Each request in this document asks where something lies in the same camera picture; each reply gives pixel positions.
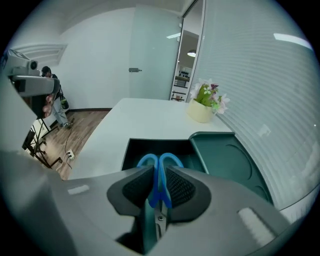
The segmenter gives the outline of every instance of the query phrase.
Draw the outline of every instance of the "pink flower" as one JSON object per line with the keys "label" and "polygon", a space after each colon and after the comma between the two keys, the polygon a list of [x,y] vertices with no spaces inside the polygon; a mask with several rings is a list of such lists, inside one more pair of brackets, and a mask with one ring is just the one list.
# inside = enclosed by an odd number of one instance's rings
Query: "pink flower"
{"label": "pink flower", "polygon": [[198,96],[202,84],[196,83],[194,88],[190,91],[190,98],[195,99]]}
{"label": "pink flower", "polygon": [[215,98],[215,95],[216,95],[216,92],[215,91],[213,91],[213,93],[211,94],[211,96],[210,96],[210,100],[214,100]]}
{"label": "pink flower", "polygon": [[213,95],[213,100],[218,104],[218,109],[216,110],[219,114],[224,114],[228,109],[226,104],[230,101],[229,98],[226,98],[227,94],[225,93],[220,99],[216,94]]}
{"label": "pink flower", "polygon": [[212,83],[212,84],[211,84],[211,90],[216,89],[218,86],[219,86],[219,85]]}

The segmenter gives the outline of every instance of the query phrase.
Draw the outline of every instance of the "potted flower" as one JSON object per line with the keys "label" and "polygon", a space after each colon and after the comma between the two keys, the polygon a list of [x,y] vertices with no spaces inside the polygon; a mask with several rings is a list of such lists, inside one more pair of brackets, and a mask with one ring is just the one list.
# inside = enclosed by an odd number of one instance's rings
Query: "potted flower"
{"label": "potted flower", "polygon": [[191,101],[186,110],[187,114],[200,123],[209,122],[212,116],[223,114],[228,108],[226,104],[230,101],[227,94],[218,96],[218,85],[212,80],[199,79],[194,88],[190,91]]}

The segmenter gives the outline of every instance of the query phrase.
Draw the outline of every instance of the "white desk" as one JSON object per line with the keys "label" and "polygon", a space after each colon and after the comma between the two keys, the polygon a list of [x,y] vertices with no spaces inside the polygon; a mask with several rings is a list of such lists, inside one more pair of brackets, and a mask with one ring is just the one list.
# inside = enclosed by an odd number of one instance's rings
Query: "white desk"
{"label": "white desk", "polygon": [[195,132],[231,132],[217,117],[199,123],[177,101],[124,98],[94,130],[72,169],[69,180],[121,171],[130,138],[187,140]]}

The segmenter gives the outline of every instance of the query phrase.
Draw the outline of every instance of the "glass door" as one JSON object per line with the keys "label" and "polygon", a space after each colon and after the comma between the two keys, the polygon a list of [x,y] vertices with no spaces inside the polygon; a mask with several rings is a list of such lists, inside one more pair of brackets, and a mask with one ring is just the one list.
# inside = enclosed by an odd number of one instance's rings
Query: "glass door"
{"label": "glass door", "polygon": [[182,18],[161,8],[137,4],[130,43],[131,98],[168,100],[179,48]]}

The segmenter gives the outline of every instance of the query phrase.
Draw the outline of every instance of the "wooden floor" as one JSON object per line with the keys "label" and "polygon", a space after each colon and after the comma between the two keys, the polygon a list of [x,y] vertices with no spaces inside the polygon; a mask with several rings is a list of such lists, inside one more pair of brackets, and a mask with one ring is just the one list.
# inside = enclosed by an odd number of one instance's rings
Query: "wooden floor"
{"label": "wooden floor", "polygon": [[[65,156],[65,149],[66,151],[71,149],[75,157],[73,160],[69,159],[68,163],[73,167],[81,149],[107,113],[108,111],[69,112],[66,115],[68,120],[71,121],[72,118],[74,118],[72,131],[64,127],[60,127],[59,130],[55,129],[45,137],[46,145],[41,145],[41,150],[46,152],[45,158],[48,163],[53,163],[58,157],[63,159]],[[64,159],[62,167],[58,170],[58,173],[63,180],[67,180],[71,172],[66,160],[67,157]],[[60,165],[61,164],[57,162],[52,169],[56,170]]]}

